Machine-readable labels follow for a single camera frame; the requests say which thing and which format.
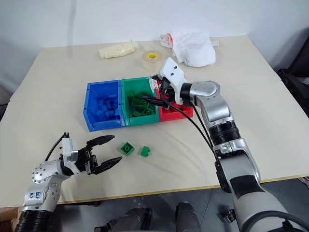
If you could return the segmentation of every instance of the green bin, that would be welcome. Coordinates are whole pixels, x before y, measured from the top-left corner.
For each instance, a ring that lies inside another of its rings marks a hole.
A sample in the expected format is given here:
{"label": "green bin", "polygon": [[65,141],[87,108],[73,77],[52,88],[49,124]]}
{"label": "green bin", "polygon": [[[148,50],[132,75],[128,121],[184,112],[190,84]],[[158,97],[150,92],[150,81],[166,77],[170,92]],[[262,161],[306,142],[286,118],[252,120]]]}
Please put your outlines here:
{"label": "green bin", "polygon": [[121,80],[122,111],[127,126],[142,125],[160,121],[158,106],[149,104],[149,107],[153,109],[152,115],[149,116],[144,116],[145,114],[142,113],[142,109],[135,109],[132,107],[132,101],[135,97],[138,98],[143,95],[156,97],[155,90],[151,89],[149,82],[150,79],[150,77],[141,77]]}

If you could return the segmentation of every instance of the blue bin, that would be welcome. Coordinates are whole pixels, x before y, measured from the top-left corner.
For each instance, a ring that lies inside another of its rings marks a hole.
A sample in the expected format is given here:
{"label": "blue bin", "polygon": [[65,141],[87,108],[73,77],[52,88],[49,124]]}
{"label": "blue bin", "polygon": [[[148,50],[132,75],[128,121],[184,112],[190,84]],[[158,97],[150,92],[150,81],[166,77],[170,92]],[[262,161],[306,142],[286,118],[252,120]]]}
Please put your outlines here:
{"label": "blue bin", "polygon": [[121,81],[88,83],[84,117],[89,131],[126,126],[121,107]]}

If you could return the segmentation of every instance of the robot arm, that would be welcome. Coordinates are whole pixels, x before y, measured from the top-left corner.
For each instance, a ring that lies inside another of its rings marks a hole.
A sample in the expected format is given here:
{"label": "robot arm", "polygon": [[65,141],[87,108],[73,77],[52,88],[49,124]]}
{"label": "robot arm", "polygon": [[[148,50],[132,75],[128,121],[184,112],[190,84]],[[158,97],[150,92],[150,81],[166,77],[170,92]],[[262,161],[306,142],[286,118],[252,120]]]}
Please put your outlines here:
{"label": "robot arm", "polygon": [[25,193],[24,208],[16,231],[47,231],[48,221],[60,198],[62,181],[82,172],[88,175],[99,174],[117,164],[122,157],[98,165],[96,156],[92,155],[94,146],[107,143],[114,137],[98,137],[88,141],[86,147],[78,150],[76,140],[70,139],[69,134],[65,133],[61,140],[63,155],[57,160],[41,163],[32,172],[32,185]]}
{"label": "robot arm", "polygon": [[[212,149],[219,183],[224,191],[233,194],[234,218],[239,229],[270,231],[282,227],[282,223],[289,223],[284,222],[289,214],[281,203],[260,186],[259,170],[246,141],[240,136],[227,103],[220,95],[220,86],[213,81],[187,83],[183,71],[171,58],[165,61],[154,79],[161,81],[160,92],[167,94],[170,101],[194,104],[201,109],[214,145]],[[274,211],[272,216],[276,217],[266,217],[267,212]]]}

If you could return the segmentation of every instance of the roll of tape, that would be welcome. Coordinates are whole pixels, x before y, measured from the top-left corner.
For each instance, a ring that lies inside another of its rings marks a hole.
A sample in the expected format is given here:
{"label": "roll of tape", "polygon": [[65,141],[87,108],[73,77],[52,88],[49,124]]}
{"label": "roll of tape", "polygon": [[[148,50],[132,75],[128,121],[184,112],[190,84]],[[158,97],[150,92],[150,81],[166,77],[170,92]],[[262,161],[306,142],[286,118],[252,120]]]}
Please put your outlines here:
{"label": "roll of tape", "polygon": [[143,53],[142,62],[145,69],[159,72],[163,64],[163,54],[158,50],[149,50]]}

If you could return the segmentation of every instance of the white table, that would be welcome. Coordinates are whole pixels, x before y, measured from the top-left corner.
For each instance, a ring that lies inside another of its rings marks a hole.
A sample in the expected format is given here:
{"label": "white table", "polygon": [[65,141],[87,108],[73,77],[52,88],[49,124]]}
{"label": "white table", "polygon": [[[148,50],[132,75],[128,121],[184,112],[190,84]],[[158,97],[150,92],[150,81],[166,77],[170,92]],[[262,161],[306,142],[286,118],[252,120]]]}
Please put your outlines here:
{"label": "white table", "polygon": [[[263,181],[309,175],[309,120],[247,36],[222,37],[217,62],[209,67],[181,65],[189,81],[220,83]],[[126,141],[136,152],[99,175],[74,175],[63,182],[60,203],[86,202],[218,186],[214,157],[186,120],[89,132],[83,117],[89,82],[150,76],[144,50],[171,51],[159,42],[140,42],[126,57],[100,60],[108,44],[42,49],[11,98],[0,124],[0,207],[20,206],[32,170],[59,136],[68,131],[79,147],[97,136],[115,139],[95,147],[98,162],[117,157]],[[138,155],[144,145],[149,157]],[[55,150],[50,159],[59,157]]]}

